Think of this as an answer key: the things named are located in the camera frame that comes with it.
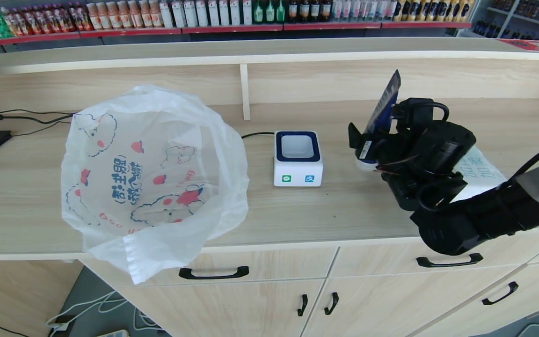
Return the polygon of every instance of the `green bottle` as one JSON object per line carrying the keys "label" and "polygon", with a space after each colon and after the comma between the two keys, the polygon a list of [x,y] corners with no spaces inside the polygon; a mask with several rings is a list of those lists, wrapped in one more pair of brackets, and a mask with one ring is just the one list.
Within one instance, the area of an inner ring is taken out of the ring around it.
{"label": "green bottle", "polygon": [[274,21],[274,16],[275,16],[275,11],[274,11],[274,5],[272,5],[272,0],[269,0],[268,1],[269,4],[267,6],[267,8],[265,9],[265,20],[268,22],[268,23],[271,23]]}
{"label": "green bottle", "polygon": [[284,6],[282,6],[282,0],[278,0],[278,8],[276,8],[276,21],[284,22]]}
{"label": "green bottle", "polygon": [[261,0],[257,0],[257,6],[255,7],[255,13],[253,14],[253,21],[255,23],[263,23],[263,8],[261,8]]}

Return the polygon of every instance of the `counter top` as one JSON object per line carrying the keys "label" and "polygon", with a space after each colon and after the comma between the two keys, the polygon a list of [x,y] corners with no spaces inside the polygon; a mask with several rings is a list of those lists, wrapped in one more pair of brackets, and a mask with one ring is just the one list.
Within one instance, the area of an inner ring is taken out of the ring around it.
{"label": "counter top", "polygon": [[0,54],[0,75],[46,71],[329,60],[488,58],[539,60],[488,38],[332,38],[97,45]]}
{"label": "counter top", "polygon": [[[473,131],[477,146],[506,176],[539,151],[539,100],[442,100],[449,121]],[[244,140],[248,154],[250,211],[233,231],[204,251],[238,247],[348,242],[417,236],[378,173],[355,167],[347,124],[366,124],[376,102],[253,105],[252,121],[241,106],[215,107],[240,134],[314,130],[324,157],[319,188],[272,185],[272,136]],[[30,121],[0,122],[13,133],[41,128]],[[61,219],[60,163],[67,125],[13,138],[0,148],[0,260],[84,258],[81,235]]]}

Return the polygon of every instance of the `floor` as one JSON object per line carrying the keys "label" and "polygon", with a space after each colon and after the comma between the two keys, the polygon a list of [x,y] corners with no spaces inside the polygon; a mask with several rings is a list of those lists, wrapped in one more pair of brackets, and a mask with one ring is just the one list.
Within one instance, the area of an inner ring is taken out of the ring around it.
{"label": "floor", "polygon": [[[101,281],[95,274],[87,268],[84,268],[75,286],[70,292],[66,304],[62,311],[69,309],[76,303],[94,300],[109,292],[113,291],[105,282]],[[117,294],[112,299],[121,298]],[[77,314],[81,312],[82,307],[78,307],[69,312],[69,314]],[[143,320],[137,315],[134,319],[135,308],[130,303],[126,303],[105,314],[100,314],[97,308],[92,308],[86,314],[80,316],[72,327],[71,333],[66,337],[97,337],[105,333],[111,333],[116,330],[127,330],[130,337],[167,337],[169,334],[161,332],[158,334],[156,330],[136,330],[137,328],[147,327]],[[539,315],[530,320],[522,319],[509,324],[503,328],[480,335],[480,337],[539,337],[539,326],[532,325],[525,329],[528,324],[539,324]]]}

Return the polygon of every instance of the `robotic arm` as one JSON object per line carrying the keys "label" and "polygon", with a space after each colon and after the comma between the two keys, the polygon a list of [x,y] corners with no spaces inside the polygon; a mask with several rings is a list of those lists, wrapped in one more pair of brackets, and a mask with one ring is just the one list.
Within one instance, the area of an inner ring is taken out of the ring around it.
{"label": "robotic arm", "polygon": [[[434,120],[434,107],[442,109],[441,120]],[[526,172],[539,153],[500,186],[451,203],[467,185],[453,167],[475,144],[473,133],[447,121],[449,109],[427,98],[409,98],[384,111],[374,113],[364,133],[349,124],[349,146],[357,159],[377,163],[432,250],[456,256],[500,235],[539,227],[539,167]],[[384,115],[397,121],[397,133],[389,133]]]}

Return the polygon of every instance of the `orange juice bottle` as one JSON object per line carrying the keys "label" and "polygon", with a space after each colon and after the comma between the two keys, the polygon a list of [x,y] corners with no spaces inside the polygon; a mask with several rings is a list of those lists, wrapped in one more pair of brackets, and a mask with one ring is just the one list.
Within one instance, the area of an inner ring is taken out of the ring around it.
{"label": "orange juice bottle", "polygon": [[113,1],[107,2],[107,13],[109,14],[109,21],[111,21],[111,26],[114,29],[122,28],[122,21],[120,20],[120,11],[116,3]]}
{"label": "orange juice bottle", "polygon": [[152,28],[153,20],[151,19],[151,11],[147,0],[140,0],[139,4],[141,4],[141,16],[143,17],[145,28]]}
{"label": "orange juice bottle", "polygon": [[128,2],[128,7],[130,8],[130,18],[132,19],[132,24],[135,28],[143,27],[143,17],[141,17],[141,11],[138,10],[136,0],[130,0]]}
{"label": "orange juice bottle", "polygon": [[118,12],[120,13],[120,20],[122,21],[122,26],[124,26],[125,29],[132,28],[130,11],[128,10],[128,5],[126,5],[126,1],[118,2],[118,8]]}

